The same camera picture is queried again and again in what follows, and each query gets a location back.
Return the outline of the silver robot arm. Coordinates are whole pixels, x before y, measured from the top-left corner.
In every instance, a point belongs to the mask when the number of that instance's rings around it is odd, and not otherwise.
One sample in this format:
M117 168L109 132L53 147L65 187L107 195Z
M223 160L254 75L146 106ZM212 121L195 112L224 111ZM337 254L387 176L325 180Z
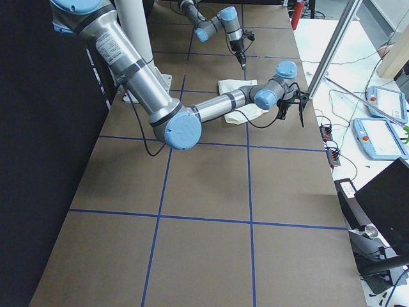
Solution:
M244 40L249 39L250 45L255 41L252 31L244 30L240 26L238 14L234 6L228 6L220 10L214 17L207 19L201 14L198 7L199 1L178 1L178 8L190 20L194 26L194 32L200 42L209 40L220 30L224 30L226 41L231 54L236 57L242 70L246 69L246 50Z
M171 148L188 150L202 133L202 124L226 114L242 113L246 105L262 110L277 106L278 118L289 106L302 104L295 86L296 64L283 61L262 85L244 85L210 100L184 106L170 96L153 62L144 6L141 1L51 1L54 29L92 44L131 102L147 112L157 139Z

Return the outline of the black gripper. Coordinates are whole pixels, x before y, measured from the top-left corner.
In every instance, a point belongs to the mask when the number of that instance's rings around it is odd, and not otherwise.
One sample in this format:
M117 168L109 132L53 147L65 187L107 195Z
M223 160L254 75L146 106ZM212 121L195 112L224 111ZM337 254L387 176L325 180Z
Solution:
M277 118L279 120L285 120L289 107L292 105L299 105L299 102L297 102L297 100L298 91L292 91L291 93L285 94L284 97L277 103L277 106L279 108Z
M231 46L231 50L235 55L238 55L238 62L241 66L241 69L246 69L246 62L247 62L247 58L244 54L245 52L245 47L243 44L243 40L242 39L238 39L238 40L231 40L230 41L230 46Z

